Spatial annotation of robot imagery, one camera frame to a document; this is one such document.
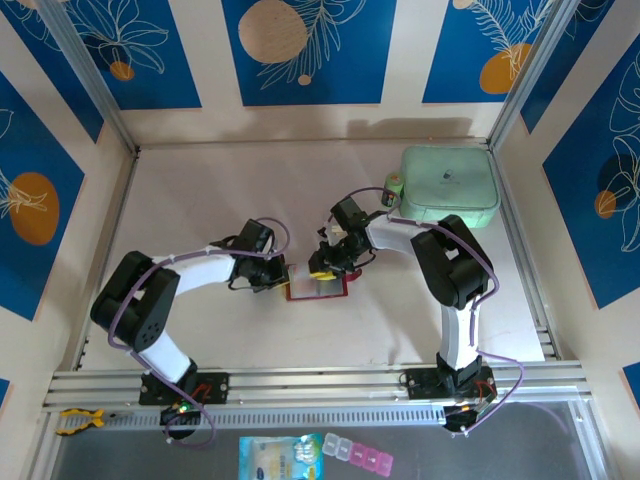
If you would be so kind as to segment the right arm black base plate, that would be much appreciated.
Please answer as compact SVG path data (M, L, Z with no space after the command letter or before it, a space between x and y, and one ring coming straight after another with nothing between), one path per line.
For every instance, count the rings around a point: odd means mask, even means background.
M489 379L493 372L488 366L472 368L468 372L451 373L443 368L412 368L401 375L410 400L488 400L497 398L497 391Z

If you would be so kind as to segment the aluminium table edge rail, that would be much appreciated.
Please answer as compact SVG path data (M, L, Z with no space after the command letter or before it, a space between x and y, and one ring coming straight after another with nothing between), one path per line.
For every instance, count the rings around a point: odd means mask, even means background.
M444 147L479 147L488 150L489 140L484 137L434 137L434 138L327 138L327 139L301 139L301 140L226 140L226 141L200 141L200 142L164 142L142 143L140 151L173 150L173 149L203 149L203 148L230 148L248 146L321 146L321 145L358 145L358 144L406 144L427 145Z
M81 316L78 318L78 325L70 335L69 345L64 356L64 365L70 371L77 371L82 367L85 345L91 325L90 310L100 292L106 274L109 257L127 203L139 156L140 150L137 149L133 157L124 162L112 191L94 258L89 269L86 284L87 293L83 299L83 310L81 311Z
M556 339L555 325L524 235L509 182L496 149L490 148L496 181L501 195L501 215L506 228L520 280L532 314L539 343L546 361L560 361L563 353Z

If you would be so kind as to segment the blue wet wipes packet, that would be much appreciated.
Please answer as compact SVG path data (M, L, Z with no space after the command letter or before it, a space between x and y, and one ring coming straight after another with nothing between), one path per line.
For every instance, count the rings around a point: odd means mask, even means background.
M238 480L324 480L320 434L239 439Z

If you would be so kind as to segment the mint green zip pouch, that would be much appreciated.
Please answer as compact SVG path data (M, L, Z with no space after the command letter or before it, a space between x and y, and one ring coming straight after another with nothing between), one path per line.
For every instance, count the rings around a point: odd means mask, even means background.
M459 216L470 229L489 225L501 198L487 151L479 147L411 146L401 159L400 215L419 222Z

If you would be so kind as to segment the blue floral wall panel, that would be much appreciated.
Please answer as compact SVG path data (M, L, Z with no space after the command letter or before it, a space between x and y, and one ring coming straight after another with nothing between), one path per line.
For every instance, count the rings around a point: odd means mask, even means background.
M35 318L83 180L0 73L0 307Z
M0 0L0 12L7 18L85 132L96 143L104 119L37 11L34 0Z
M377 105L397 0L221 0L246 107Z
M535 129L614 2L615 0L580 0L577 4L520 110L528 134Z
M598 307L640 287L640 35L543 163Z
M201 106L169 0L68 0L64 8L120 109Z
M503 101L554 3L555 0L450 0L423 102Z

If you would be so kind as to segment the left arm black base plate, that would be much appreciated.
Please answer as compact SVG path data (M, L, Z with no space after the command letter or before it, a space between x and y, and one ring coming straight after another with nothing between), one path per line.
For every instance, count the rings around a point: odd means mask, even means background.
M203 405L221 405L227 401L230 375L226 372L190 373L178 387ZM145 406L169 406L186 397L164 384L152 374L141 376L139 404Z

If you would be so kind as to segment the aluminium frame post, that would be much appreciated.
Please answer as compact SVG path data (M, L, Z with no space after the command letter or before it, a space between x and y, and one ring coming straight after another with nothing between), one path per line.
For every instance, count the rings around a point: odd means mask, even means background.
M524 102L539 79L557 43L563 35L580 0L553 0L549 16L541 26L525 60L521 72L514 81L500 113L486 138L487 148L494 153L504 142L514 121L519 117Z
M116 100L63 5L57 0L34 0L34 3L47 29L101 117L109 124L125 150L133 159L136 159L139 145L129 132Z

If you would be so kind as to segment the red card holder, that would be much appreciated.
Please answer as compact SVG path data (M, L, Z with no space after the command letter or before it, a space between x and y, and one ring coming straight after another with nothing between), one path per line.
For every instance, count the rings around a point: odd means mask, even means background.
M309 268L307 264L289 264L289 279L290 282L296 274L309 274ZM362 271L358 270L355 273L347 274L342 278L334 278L332 281L320 281L316 279L318 284L318 293L315 298L292 300L290 297L290 283L285 286L285 297L287 301L304 301L304 300L321 300L328 298L346 297L348 295L348 284L357 280L362 275Z

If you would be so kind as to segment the pink clear pill organiser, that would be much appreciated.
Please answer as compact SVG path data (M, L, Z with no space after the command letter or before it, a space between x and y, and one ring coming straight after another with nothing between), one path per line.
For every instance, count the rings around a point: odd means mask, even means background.
M393 469L394 457L373 447L334 433L326 433L322 444L322 452L328 457L349 463L355 467L388 478Z

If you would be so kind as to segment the wide slotted aluminium rail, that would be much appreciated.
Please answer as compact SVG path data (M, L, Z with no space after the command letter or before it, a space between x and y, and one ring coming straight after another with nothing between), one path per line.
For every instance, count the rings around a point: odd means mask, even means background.
M407 404L401 375L413 366L331 368L221 369L230 375L229 408L302 406L381 406ZM510 389L512 401L588 400L592 397L578 361L527 362L525 371L505 363L491 365L497 393ZM47 411L67 408L128 408L139 405L142 373L137 370L82 370L53 374L45 394Z

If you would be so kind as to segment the black controller board with LED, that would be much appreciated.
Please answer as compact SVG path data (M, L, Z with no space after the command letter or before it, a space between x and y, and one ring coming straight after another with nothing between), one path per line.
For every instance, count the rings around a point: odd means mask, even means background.
M484 421L491 411L491 406L492 403L487 400L474 404L446 406L444 428L452 435L467 435Z
M184 440L194 434L200 420L201 412L186 401L174 404L160 413L160 426L169 442Z

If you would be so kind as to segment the grey translucent cover sheet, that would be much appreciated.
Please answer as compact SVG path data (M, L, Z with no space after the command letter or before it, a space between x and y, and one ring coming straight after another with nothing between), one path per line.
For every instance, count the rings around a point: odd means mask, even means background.
M394 457L388 478L324 455L324 480L619 480L576 400L511 403L467 436L441 426L198 429L205 448L158 429L103 428L61 441L51 480L238 480L239 439L334 433Z

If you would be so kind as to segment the yellow handled pliers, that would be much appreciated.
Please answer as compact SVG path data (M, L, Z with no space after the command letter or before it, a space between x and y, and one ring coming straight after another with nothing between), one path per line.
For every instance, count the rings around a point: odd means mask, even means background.
M62 427L56 430L58 436L73 436L93 428L102 428L130 415L127 411L113 411L105 409L89 410L70 408L59 413Z

